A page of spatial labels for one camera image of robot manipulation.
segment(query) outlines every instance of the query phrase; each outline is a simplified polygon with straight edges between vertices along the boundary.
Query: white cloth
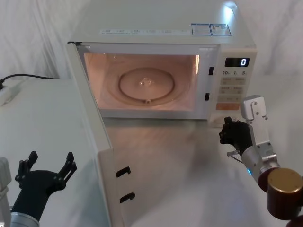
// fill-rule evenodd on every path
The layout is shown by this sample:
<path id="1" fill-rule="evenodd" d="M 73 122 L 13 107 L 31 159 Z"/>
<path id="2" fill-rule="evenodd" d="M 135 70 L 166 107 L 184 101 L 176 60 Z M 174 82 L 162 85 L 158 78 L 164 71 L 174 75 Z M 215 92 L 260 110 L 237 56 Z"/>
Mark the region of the white cloth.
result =
<path id="1" fill-rule="evenodd" d="M 64 45 L 90 0 L 0 0 L 0 77 L 69 78 Z M 237 0 L 258 47 L 254 74 L 303 75 L 303 1 Z"/>

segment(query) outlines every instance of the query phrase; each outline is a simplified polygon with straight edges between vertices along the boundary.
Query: brown cylinder cap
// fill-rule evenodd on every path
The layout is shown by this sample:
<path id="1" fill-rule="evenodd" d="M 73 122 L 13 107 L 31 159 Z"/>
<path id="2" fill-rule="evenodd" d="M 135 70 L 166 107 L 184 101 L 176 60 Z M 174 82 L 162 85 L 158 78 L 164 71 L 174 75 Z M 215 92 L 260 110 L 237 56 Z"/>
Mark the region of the brown cylinder cap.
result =
<path id="1" fill-rule="evenodd" d="M 295 193 L 303 188 L 302 177 L 294 170 L 278 168 L 268 175 L 268 184 L 281 193 Z"/>
<path id="2" fill-rule="evenodd" d="M 280 220 L 299 215 L 303 180 L 294 170 L 277 168 L 268 175 L 267 209 Z"/>

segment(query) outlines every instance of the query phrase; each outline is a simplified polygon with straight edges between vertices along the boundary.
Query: black cable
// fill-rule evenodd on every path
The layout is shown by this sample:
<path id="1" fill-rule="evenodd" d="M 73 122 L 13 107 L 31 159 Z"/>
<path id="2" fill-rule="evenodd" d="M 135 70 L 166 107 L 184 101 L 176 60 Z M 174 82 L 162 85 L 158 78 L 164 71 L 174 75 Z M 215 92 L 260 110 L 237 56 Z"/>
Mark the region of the black cable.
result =
<path id="1" fill-rule="evenodd" d="M 241 162 L 240 160 L 238 160 L 237 158 L 235 158 L 234 156 L 231 156 L 233 159 L 235 159 L 238 162 Z"/>
<path id="2" fill-rule="evenodd" d="M 5 78 L 0 79 L 0 90 L 3 88 L 3 83 L 5 80 L 12 78 L 12 77 L 34 77 L 34 78 L 39 78 L 39 79 L 57 79 L 57 78 L 51 78 L 51 77 L 41 77 L 41 76 L 36 76 L 36 75 L 31 75 L 31 74 L 13 74 L 9 75 Z"/>

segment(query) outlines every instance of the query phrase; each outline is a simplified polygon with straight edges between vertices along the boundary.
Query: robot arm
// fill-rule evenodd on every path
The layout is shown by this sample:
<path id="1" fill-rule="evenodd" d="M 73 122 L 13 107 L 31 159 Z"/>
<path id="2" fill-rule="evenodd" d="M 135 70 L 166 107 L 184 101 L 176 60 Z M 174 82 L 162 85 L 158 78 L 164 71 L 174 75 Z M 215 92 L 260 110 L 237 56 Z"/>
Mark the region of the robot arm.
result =
<path id="1" fill-rule="evenodd" d="M 267 131 L 267 112 L 262 96 L 250 96 L 241 104 L 246 122 L 225 118 L 220 142 L 231 144 L 259 187 L 267 193 L 267 209 L 281 220 L 292 220 L 303 206 L 303 179 L 294 170 L 281 168 Z"/>
<path id="2" fill-rule="evenodd" d="M 10 227 L 39 227 L 39 220 L 48 198 L 54 192 L 63 190 L 77 170 L 71 152 L 68 153 L 65 165 L 59 173 L 46 170 L 31 171 L 37 159 L 38 155 L 33 151 L 28 160 L 21 160 L 19 163 L 15 180 L 19 182 L 21 192 L 11 211 L 6 197 L 7 185 L 11 181 L 9 165 L 6 158 L 0 159 L 0 164 L 4 163 L 0 166 L 0 227 L 2 227 L 1 222 Z"/>

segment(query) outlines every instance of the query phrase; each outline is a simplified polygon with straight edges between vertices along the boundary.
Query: microwave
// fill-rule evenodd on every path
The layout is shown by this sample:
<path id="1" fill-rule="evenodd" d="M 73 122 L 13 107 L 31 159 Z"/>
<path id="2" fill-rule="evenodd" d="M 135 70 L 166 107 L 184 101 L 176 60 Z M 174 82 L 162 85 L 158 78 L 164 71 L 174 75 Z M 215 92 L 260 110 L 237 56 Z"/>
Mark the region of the microwave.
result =
<path id="1" fill-rule="evenodd" d="M 92 0 L 66 50 L 111 227 L 125 226 L 121 203 L 136 198 L 119 196 L 130 169 L 116 169 L 102 118 L 221 125 L 241 116 L 257 55 L 238 7 L 219 0 Z"/>

